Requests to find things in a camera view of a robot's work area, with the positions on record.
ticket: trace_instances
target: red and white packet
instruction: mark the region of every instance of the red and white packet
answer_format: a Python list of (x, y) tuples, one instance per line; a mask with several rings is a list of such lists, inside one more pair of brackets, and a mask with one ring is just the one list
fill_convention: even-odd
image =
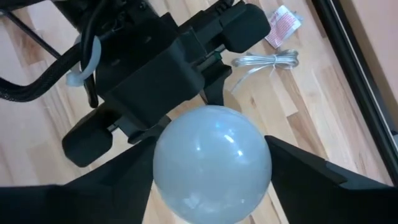
[(280, 47), (284, 40), (289, 38), (301, 26), (301, 21), (285, 6), (281, 6), (268, 19), (271, 31), (266, 40), (275, 49)]

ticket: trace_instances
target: black metal frame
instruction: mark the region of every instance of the black metal frame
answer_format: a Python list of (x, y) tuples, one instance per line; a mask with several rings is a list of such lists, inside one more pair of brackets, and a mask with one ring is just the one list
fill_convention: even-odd
[(384, 102), (339, 0), (312, 0), (354, 97), (394, 185), (398, 185), (398, 151), (382, 111)]

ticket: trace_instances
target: white cable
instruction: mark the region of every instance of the white cable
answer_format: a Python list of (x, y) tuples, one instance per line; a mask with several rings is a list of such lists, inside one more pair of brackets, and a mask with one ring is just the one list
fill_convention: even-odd
[[(75, 44), (80, 42), (80, 36), (76, 38)], [(84, 71), (80, 72), (80, 63), (77, 63), (70, 69), (67, 74), (68, 86), (83, 86), (84, 81), (96, 70), (101, 58), (101, 41), (95, 36), (93, 42), (93, 51), (91, 53), (90, 61)]]
[(231, 93), (233, 93), (238, 87), (241, 85), (245, 79), (250, 77), (255, 72), (266, 68), (268, 66), (273, 66), (274, 68), (271, 71), (272, 75), (276, 69), (282, 68), (285, 70), (291, 70), (299, 65), (299, 60), (297, 56), (299, 53), (296, 50), (284, 50), (277, 54), (272, 55), (259, 55), (248, 53), (246, 56), (236, 58), (232, 61), (232, 65), (235, 67), (243, 67), (248, 65), (257, 65), (256, 67), (250, 69), (231, 89)]

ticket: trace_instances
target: translucent sphere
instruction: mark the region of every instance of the translucent sphere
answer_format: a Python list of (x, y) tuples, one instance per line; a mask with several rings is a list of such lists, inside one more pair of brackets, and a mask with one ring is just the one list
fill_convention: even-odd
[(154, 179), (166, 204), (190, 223), (236, 223), (261, 202), (271, 181), (264, 136), (241, 113), (204, 106), (160, 136)]

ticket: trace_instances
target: silver cable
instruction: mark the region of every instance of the silver cable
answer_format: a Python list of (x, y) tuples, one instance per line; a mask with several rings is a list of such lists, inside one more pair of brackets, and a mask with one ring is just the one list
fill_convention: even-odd
[(232, 65), (234, 67), (243, 67), (250, 65), (258, 66), (250, 69), (241, 79), (239, 79), (235, 86), (231, 89), (231, 93), (234, 93), (234, 91), (238, 89), (240, 84), (242, 84), (245, 79), (250, 77), (255, 72), (268, 66), (274, 67), (270, 75), (274, 73), (277, 67), (285, 70), (291, 70), (297, 67), (299, 65), (299, 60), (297, 59), (298, 55), (299, 53), (296, 50), (283, 50), (277, 54), (272, 55), (247, 53), (246, 56), (234, 59), (232, 61)]

